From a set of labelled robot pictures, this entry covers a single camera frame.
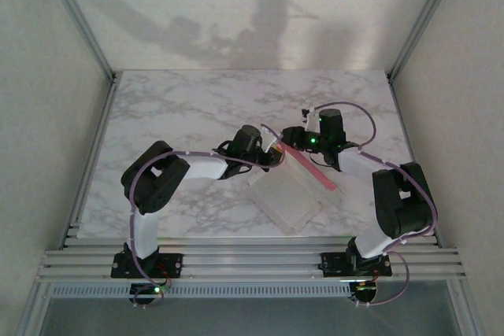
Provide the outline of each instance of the black mounting plate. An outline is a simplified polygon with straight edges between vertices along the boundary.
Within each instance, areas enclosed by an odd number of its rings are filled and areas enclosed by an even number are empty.
[[[148,271],[152,279],[165,279],[164,272],[158,268],[158,265],[165,267],[166,274],[170,279],[179,279],[182,271],[183,254],[182,253],[159,253],[155,265]],[[128,259],[125,252],[117,253],[113,258],[112,271],[110,277],[113,279],[142,279],[135,264]]]
[[[324,273],[324,277],[375,277],[383,275],[392,276],[391,262],[388,256],[383,257],[378,264],[365,271],[356,271],[352,264],[348,263],[344,252],[321,253],[322,263],[318,268]]]

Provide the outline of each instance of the pink strip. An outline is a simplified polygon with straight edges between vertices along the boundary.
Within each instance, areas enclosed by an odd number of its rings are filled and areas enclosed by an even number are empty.
[[[311,173],[315,177],[315,179],[317,179],[328,190],[336,190],[336,184],[334,184],[326,175],[324,175],[324,173],[320,169],[315,167],[299,151],[294,150],[292,147],[286,145],[282,145],[282,148],[284,148],[290,155],[292,155],[304,168],[308,170],[309,173]]]

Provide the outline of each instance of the white marble tabletop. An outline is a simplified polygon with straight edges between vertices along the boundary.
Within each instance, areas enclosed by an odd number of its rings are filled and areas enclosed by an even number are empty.
[[[281,131],[301,125],[301,109],[346,100],[366,107],[378,134],[366,150],[388,161],[410,160],[386,77],[380,71],[126,71],[111,110],[78,238],[127,237],[128,200],[120,177],[153,142],[175,150],[209,151],[244,124]],[[340,106],[346,136],[372,132],[358,109]],[[375,218],[372,188],[352,176],[321,168],[343,192],[300,236],[356,235]],[[161,237],[283,236],[242,191],[247,175],[181,187],[163,209]]]

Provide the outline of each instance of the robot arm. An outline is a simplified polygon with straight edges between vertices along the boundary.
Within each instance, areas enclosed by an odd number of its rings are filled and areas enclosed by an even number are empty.
[[[271,135],[265,135],[263,140],[257,128],[244,125],[232,141],[221,143],[214,151],[222,157],[239,158],[251,164],[274,165],[281,157],[281,153],[270,148],[274,140]],[[172,151],[172,148],[166,142],[157,141],[126,170],[121,177],[126,198],[129,198],[133,179],[140,168],[152,158],[169,151]],[[208,159],[190,155],[183,158],[172,155],[154,163],[140,176],[135,188],[137,209],[133,227],[137,257],[144,260],[157,253],[161,210],[182,181],[201,178],[228,179],[248,172],[251,168],[252,166],[246,163],[219,157]],[[128,239],[126,254],[131,253],[131,247],[131,240]]]
[[[368,159],[357,144],[347,141],[338,109],[326,109],[318,114],[304,109],[302,113],[306,126],[284,129],[283,142],[297,150],[321,153],[327,165],[373,187],[377,223],[352,238],[346,250],[346,263],[351,265],[353,274],[365,274],[383,263],[387,247],[399,238],[425,231],[432,223],[431,209],[400,172]],[[317,122],[320,132],[316,132]],[[410,162],[400,168],[432,198],[418,163]]]

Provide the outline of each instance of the white wall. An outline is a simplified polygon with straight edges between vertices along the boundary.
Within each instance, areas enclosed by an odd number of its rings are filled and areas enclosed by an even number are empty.
[[[0,334],[57,247],[105,95],[60,0],[0,0]]]
[[[115,69],[388,69],[425,2],[78,1]]]
[[[397,86],[488,335],[504,329],[504,0],[443,0]]]

